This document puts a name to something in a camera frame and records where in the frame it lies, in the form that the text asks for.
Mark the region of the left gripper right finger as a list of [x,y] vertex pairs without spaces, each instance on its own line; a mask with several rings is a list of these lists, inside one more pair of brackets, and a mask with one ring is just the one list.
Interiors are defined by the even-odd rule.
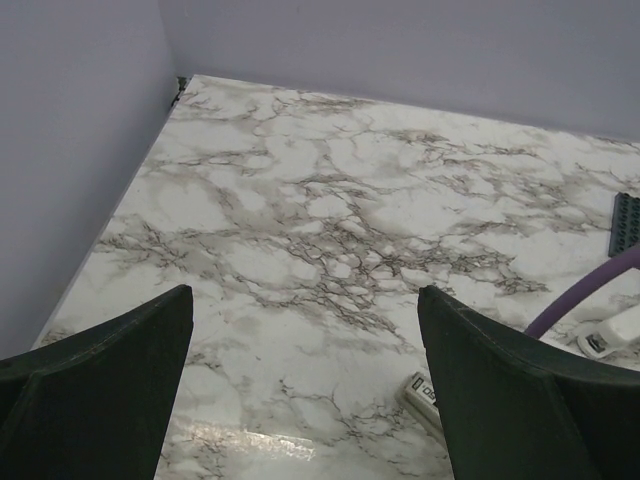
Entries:
[[457,479],[636,479],[639,374],[420,290],[420,331]]

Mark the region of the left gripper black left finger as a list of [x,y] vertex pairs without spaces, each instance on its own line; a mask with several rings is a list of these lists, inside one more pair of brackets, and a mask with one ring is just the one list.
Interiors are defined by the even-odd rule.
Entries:
[[2,478],[153,478],[192,331],[192,290],[179,285],[2,360]]

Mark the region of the staple box sleeve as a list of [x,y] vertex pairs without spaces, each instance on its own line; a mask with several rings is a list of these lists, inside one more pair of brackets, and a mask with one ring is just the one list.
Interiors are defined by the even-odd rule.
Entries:
[[442,432],[442,423],[431,380],[422,372],[407,377],[396,394],[399,404],[425,429]]

